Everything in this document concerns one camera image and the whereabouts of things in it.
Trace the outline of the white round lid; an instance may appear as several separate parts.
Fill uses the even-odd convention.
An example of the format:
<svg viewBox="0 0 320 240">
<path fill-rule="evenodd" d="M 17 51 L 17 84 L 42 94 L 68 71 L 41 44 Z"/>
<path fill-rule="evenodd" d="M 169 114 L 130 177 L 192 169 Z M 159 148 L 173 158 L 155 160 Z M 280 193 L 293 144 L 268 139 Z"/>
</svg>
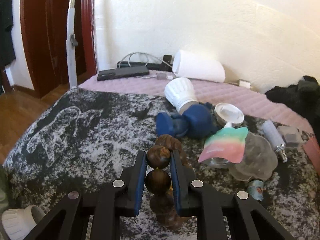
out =
<svg viewBox="0 0 320 240">
<path fill-rule="evenodd" d="M 214 113 L 218 124 L 223 127 L 235 127 L 244 122 L 245 116 L 238 107 L 230 103 L 218 103 Z"/>
</svg>

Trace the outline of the rainbow pouch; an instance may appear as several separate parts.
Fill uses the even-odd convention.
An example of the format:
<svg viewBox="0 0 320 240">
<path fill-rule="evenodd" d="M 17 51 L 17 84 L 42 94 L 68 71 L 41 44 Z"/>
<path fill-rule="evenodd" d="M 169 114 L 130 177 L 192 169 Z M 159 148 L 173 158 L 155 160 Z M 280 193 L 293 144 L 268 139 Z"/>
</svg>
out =
<svg viewBox="0 0 320 240">
<path fill-rule="evenodd" d="M 234 128 L 228 122 L 205 141 L 198 162 L 220 158 L 233 164 L 240 163 L 244 157 L 247 135 L 247 127 Z"/>
</svg>

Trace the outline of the blue figurine toy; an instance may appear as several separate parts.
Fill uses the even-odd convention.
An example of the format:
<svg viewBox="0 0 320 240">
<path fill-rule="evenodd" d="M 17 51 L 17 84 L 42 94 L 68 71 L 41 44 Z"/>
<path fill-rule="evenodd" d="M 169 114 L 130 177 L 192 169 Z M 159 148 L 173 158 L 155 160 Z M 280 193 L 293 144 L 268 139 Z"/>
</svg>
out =
<svg viewBox="0 0 320 240">
<path fill-rule="evenodd" d="M 214 124 L 210 103 L 191 105 L 183 114 L 161 112 L 156 116 L 156 134 L 175 138 L 184 136 L 201 139 L 215 134 L 219 128 Z"/>
</svg>

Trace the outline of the small clear square box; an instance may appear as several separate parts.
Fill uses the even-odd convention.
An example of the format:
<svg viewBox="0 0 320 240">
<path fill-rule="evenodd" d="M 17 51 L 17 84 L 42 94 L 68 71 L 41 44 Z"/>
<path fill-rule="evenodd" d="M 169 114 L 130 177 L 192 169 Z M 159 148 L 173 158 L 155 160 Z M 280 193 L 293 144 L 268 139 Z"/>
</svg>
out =
<svg viewBox="0 0 320 240">
<path fill-rule="evenodd" d="M 287 147 L 298 147 L 304 142 L 300 132 L 295 127 L 278 126 L 277 131 L 281 135 Z"/>
</svg>

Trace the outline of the white charger plug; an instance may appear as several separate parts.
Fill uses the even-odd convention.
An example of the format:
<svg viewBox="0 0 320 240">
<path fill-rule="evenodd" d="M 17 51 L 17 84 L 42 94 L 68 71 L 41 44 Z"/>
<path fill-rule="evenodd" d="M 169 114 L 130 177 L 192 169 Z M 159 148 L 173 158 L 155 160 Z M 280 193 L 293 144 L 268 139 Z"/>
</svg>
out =
<svg viewBox="0 0 320 240">
<path fill-rule="evenodd" d="M 234 81 L 234 82 L 228 81 L 227 84 L 238 86 L 238 87 L 244 87 L 244 88 L 247 88 L 247 89 L 251 89 L 251 83 L 249 81 L 246 81 L 246 80 L 239 79 L 238 81 Z"/>
</svg>

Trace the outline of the black hanging garment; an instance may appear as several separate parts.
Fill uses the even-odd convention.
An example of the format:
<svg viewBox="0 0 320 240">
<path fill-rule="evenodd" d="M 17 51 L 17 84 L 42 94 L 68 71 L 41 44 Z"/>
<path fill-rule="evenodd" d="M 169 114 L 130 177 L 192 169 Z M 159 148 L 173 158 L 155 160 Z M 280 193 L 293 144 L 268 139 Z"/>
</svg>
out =
<svg viewBox="0 0 320 240">
<path fill-rule="evenodd" d="M 12 0 L 1 0 L 1 69 L 16 59 L 11 37 L 14 26 L 12 15 Z"/>
</svg>

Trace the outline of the pink quilted blanket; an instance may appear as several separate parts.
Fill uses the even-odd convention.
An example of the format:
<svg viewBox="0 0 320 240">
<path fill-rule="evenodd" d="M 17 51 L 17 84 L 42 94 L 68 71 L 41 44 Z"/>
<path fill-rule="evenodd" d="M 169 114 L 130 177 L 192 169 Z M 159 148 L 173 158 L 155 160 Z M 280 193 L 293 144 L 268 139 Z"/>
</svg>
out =
<svg viewBox="0 0 320 240">
<path fill-rule="evenodd" d="M 155 78 L 156 71 L 150 72 L 150 77 L 128 77 L 114 80 L 98 81 L 97 76 L 90 77 L 79 87 L 92 91 L 164 95 L 165 86 L 169 80 Z M 209 102 L 216 105 L 221 102 L 238 107 L 244 114 L 295 127 L 299 130 L 313 133 L 309 122 L 281 103 L 274 103 L 261 94 L 244 87 L 227 83 L 192 80 L 195 95 L 199 102 Z"/>
</svg>

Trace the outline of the white pole stand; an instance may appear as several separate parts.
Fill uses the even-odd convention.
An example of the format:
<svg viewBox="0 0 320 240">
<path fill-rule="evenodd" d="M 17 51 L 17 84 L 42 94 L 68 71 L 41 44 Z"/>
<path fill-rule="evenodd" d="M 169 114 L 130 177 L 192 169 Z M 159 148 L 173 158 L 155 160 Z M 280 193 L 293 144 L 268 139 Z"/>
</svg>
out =
<svg viewBox="0 0 320 240">
<path fill-rule="evenodd" d="M 66 36 L 66 57 L 67 57 L 67 69 L 68 69 L 68 81 L 70 89 L 78 86 L 77 74 L 76 74 L 76 58 L 75 48 L 78 42 L 74 33 L 75 23 L 75 0 L 69 0 L 67 10 L 67 36 Z"/>
</svg>

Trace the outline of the black clothing pile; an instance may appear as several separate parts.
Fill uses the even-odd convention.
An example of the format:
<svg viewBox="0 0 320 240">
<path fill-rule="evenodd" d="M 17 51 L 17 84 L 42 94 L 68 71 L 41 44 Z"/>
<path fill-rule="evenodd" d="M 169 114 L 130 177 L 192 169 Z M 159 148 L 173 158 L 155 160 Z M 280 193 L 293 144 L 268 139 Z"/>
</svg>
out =
<svg viewBox="0 0 320 240">
<path fill-rule="evenodd" d="M 305 75 L 297 85 L 275 86 L 265 93 L 268 100 L 282 103 L 304 117 L 313 128 L 319 129 L 319 83 Z"/>
</svg>

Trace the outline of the black phone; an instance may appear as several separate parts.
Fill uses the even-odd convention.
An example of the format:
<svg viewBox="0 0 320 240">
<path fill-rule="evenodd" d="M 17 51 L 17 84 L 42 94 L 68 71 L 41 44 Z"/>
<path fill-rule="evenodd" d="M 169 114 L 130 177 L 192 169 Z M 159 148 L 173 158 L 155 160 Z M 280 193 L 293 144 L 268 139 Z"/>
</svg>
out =
<svg viewBox="0 0 320 240">
<path fill-rule="evenodd" d="M 107 69 L 99 72 L 97 81 L 113 80 L 125 77 L 135 77 L 144 75 L 149 75 L 149 70 L 146 66 Z"/>
</svg>

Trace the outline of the small blue label bottle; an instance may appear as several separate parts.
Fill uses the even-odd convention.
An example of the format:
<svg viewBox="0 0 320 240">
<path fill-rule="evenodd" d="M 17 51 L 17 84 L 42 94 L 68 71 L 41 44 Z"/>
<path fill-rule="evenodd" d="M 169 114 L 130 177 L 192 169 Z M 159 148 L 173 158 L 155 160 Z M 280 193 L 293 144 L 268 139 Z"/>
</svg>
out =
<svg viewBox="0 0 320 240">
<path fill-rule="evenodd" d="M 247 186 L 248 193 L 257 201 L 263 201 L 264 182 L 262 180 L 251 180 Z"/>
</svg>

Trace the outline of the clear flower-shaped box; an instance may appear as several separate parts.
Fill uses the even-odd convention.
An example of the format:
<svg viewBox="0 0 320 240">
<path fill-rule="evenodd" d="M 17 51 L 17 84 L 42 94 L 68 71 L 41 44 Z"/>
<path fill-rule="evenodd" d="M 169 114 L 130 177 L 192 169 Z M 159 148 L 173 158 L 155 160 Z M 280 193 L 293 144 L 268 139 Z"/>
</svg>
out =
<svg viewBox="0 0 320 240">
<path fill-rule="evenodd" d="M 266 181 L 278 166 L 278 158 L 270 143 L 262 136 L 248 133 L 242 161 L 233 164 L 223 158 L 212 158 L 202 162 L 211 168 L 227 168 L 239 181 Z"/>
</svg>

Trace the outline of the dark red door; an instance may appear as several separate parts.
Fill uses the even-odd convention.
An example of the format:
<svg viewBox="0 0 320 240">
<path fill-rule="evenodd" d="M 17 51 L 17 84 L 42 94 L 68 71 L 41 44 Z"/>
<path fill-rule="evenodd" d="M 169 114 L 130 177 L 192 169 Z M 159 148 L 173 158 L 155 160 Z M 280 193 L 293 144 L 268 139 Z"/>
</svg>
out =
<svg viewBox="0 0 320 240">
<path fill-rule="evenodd" d="M 20 22 L 25 58 L 33 88 L 41 98 L 68 83 L 67 10 L 70 0 L 20 0 Z M 93 0 L 75 0 L 76 71 L 97 73 L 93 38 Z"/>
</svg>

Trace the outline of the white cylinder bulb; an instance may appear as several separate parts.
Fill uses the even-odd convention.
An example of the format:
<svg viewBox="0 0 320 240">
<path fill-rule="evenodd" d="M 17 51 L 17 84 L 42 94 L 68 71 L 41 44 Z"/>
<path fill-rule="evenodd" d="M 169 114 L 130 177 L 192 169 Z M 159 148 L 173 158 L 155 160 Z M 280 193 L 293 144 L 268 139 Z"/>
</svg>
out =
<svg viewBox="0 0 320 240">
<path fill-rule="evenodd" d="M 261 126 L 265 138 L 269 141 L 272 149 L 282 162 L 287 162 L 288 158 L 285 152 L 286 144 L 271 120 L 266 120 Z"/>
</svg>

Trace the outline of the white paper towel roll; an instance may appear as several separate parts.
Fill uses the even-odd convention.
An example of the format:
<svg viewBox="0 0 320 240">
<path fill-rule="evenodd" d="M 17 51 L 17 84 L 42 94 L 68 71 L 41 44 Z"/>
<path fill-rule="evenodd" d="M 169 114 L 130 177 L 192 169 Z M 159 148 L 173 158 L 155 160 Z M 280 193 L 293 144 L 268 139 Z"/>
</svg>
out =
<svg viewBox="0 0 320 240">
<path fill-rule="evenodd" d="M 223 65 L 203 52 L 179 50 L 174 56 L 172 71 L 177 77 L 210 82 L 224 82 L 226 79 Z"/>
</svg>

